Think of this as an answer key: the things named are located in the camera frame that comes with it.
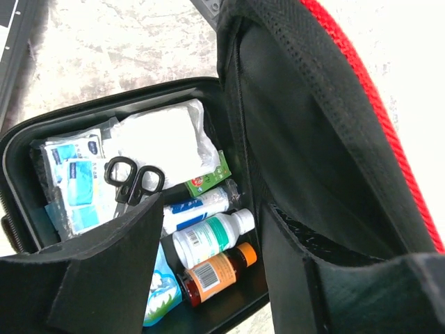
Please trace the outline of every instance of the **blue and white packet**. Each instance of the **blue and white packet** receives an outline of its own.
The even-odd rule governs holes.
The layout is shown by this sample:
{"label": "blue and white packet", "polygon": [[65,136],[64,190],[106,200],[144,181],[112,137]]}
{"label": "blue and white packet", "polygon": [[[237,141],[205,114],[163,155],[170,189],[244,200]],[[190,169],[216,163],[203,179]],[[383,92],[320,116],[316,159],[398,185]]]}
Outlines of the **blue and white packet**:
{"label": "blue and white packet", "polygon": [[172,269],[165,260],[164,250],[159,243],[143,326],[155,325],[167,312],[181,302],[181,289]]}
{"label": "blue and white packet", "polygon": [[72,237],[113,219],[115,187],[105,182],[107,159],[68,159],[58,185]]}
{"label": "blue and white packet", "polygon": [[46,141],[42,146],[49,165],[52,185],[58,186],[65,175],[63,163],[67,159],[104,158],[100,129],[91,129],[81,135]]}

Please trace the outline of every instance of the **green bottle label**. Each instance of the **green bottle label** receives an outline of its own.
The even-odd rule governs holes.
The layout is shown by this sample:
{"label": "green bottle label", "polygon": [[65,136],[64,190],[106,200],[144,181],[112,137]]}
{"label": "green bottle label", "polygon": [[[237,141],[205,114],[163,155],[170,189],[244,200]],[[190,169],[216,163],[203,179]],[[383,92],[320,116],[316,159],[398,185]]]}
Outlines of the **green bottle label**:
{"label": "green bottle label", "polygon": [[220,253],[225,251],[229,247],[229,236],[227,235],[227,232],[225,232],[224,226],[216,217],[208,218],[206,222],[209,224],[212,232],[215,234],[216,241],[218,242],[218,246],[220,248]]}
{"label": "green bottle label", "polygon": [[205,193],[213,186],[232,175],[229,166],[227,165],[227,161],[225,160],[224,152],[218,151],[218,154],[220,156],[221,165],[217,167],[213,173],[186,182],[187,189],[192,197],[197,197]]}

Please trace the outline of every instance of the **black scissors handle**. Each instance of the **black scissors handle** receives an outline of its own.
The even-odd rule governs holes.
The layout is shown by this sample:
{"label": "black scissors handle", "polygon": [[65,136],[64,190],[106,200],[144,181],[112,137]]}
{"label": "black scissors handle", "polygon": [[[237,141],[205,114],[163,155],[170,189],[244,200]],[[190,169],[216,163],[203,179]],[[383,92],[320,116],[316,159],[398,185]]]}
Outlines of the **black scissors handle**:
{"label": "black scissors handle", "polygon": [[[130,174],[124,181],[113,179],[113,169],[116,164],[122,163],[130,166]],[[138,165],[136,162],[127,157],[114,157],[110,159],[105,168],[105,182],[118,188],[116,192],[116,202],[127,203],[130,199],[131,190],[135,183],[136,174],[138,172]]]}
{"label": "black scissors handle", "polygon": [[[145,173],[154,173],[158,175],[159,181],[154,190],[149,190],[143,187],[142,182]],[[143,195],[150,196],[153,195],[154,193],[160,192],[164,187],[164,183],[165,183],[165,174],[163,173],[162,170],[160,170],[155,166],[142,166],[138,171],[138,174],[133,184],[133,188],[131,189],[131,195],[130,199],[128,200],[128,205],[135,206],[139,204]]]}

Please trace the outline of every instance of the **alcohol wipe packet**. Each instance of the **alcohol wipe packet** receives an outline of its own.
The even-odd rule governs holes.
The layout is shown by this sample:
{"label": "alcohol wipe packet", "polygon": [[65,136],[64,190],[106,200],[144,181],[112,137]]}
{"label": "alcohol wipe packet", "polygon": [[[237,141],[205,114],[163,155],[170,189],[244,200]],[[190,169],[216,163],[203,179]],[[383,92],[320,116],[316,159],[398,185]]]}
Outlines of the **alcohol wipe packet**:
{"label": "alcohol wipe packet", "polygon": [[78,235],[113,219],[115,187],[105,182],[107,159],[68,159],[59,184],[69,235]]}
{"label": "alcohol wipe packet", "polygon": [[63,163],[67,159],[104,158],[100,129],[92,129],[82,136],[73,136],[59,141],[47,141],[42,149],[46,153],[49,174],[53,186],[63,181]]}

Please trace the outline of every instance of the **orange bottle cap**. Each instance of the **orange bottle cap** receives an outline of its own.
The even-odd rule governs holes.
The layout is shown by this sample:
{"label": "orange bottle cap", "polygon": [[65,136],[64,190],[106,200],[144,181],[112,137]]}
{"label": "orange bottle cap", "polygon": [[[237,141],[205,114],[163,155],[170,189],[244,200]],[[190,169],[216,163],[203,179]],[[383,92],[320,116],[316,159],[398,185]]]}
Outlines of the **orange bottle cap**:
{"label": "orange bottle cap", "polygon": [[237,246],[237,248],[244,255],[245,261],[248,263],[248,267],[257,261],[257,253],[255,252],[255,249],[253,249],[253,247],[247,242]]}

